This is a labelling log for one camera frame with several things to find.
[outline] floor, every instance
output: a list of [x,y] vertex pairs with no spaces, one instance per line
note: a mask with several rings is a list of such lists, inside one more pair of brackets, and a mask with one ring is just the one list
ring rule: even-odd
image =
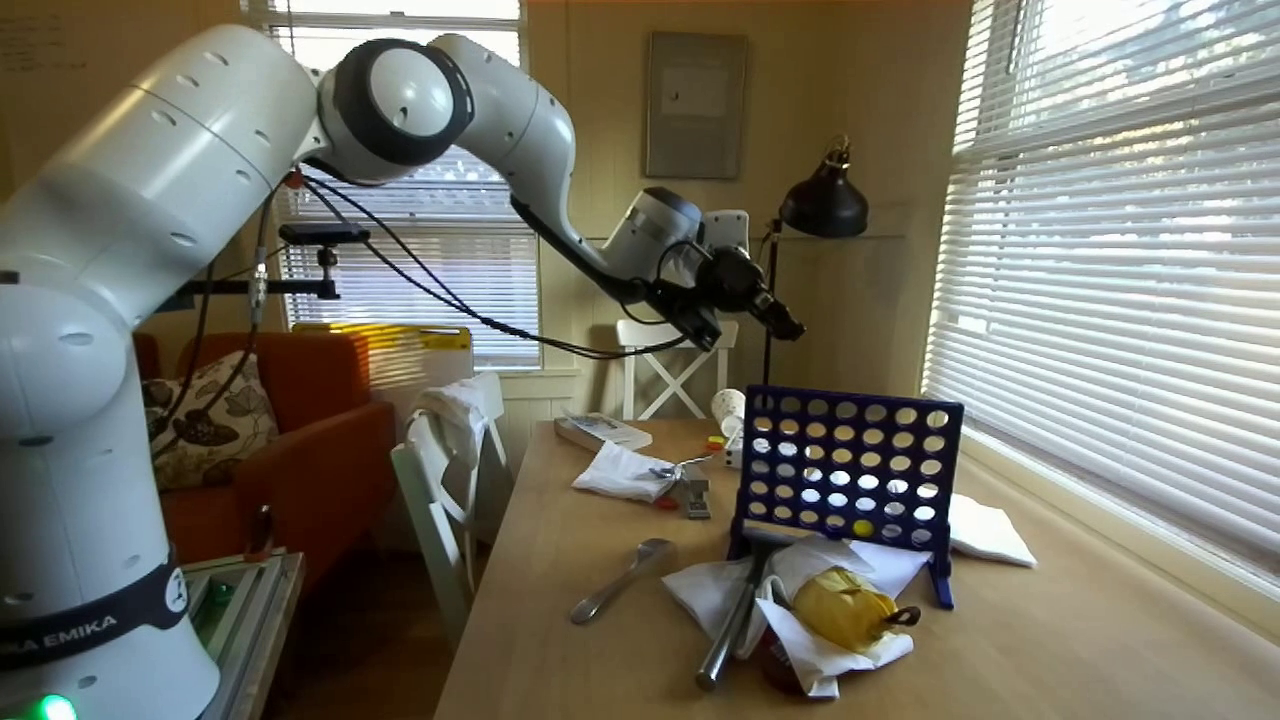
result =
[[431,718],[448,656],[419,557],[356,554],[302,596],[264,720]]

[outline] connect four board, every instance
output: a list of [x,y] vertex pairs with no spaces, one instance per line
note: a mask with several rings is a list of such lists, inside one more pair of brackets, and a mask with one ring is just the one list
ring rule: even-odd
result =
[[953,607],[953,477],[965,406],[746,390],[733,557],[752,538],[831,538],[931,554],[931,602]]

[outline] lamp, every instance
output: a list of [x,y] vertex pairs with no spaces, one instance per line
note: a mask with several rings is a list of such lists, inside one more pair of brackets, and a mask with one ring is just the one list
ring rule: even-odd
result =
[[[857,240],[868,230],[868,200],[847,180],[847,142],[829,147],[817,172],[783,195],[774,222],[768,225],[768,294],[774,294],[774,234],[795,230],[821,240]],[[773,382],[773,331],[765,331],[765,385]]]

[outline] food item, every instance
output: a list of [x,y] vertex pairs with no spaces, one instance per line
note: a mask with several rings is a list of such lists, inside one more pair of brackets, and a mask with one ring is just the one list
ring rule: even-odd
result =
[[914,607],[900,607],[847,570],[825,570],[800,583],[793,612],[800,624],[847,652],[874,645],[891,624],[914,624]]

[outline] window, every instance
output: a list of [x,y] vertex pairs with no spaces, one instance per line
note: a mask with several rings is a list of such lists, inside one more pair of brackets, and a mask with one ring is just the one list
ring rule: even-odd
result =
[[[441,34],[463,34],[521,65],[521,0],[275,0],[264,23],[314,76],[372,36],[429,45]],[[375,211],[397,238],[402,238],[402,250],[412,250],[431,276],[463,298],[463,306],[521,331],[541,329],[536,238],[516,222],[506,186],[484,160],[463,147],[448,147],[434,166],[425,166],[384,187],[350,187],[327,177],[323,186],[335,186],[344,195]],[[287,193],[285,209],[301,222],[332,222],[332,211],[307,193]],[[429,290],[431,276],[419,271],[391,238],[375,234],[372,243],[381,253],[358,243],[335,250],[332,282],[338,283],[338,301],[293,298],[287,315],[296,325],[468,325],[476,366],[536,366],[532,341],[504,338],[490,325],[468,321],[412,290],[401,271],[412,271]],[[314,250],[287,250],[285,276],[314,282]]]
[[1277,573],[1280,3],[977,0],[924,390]]

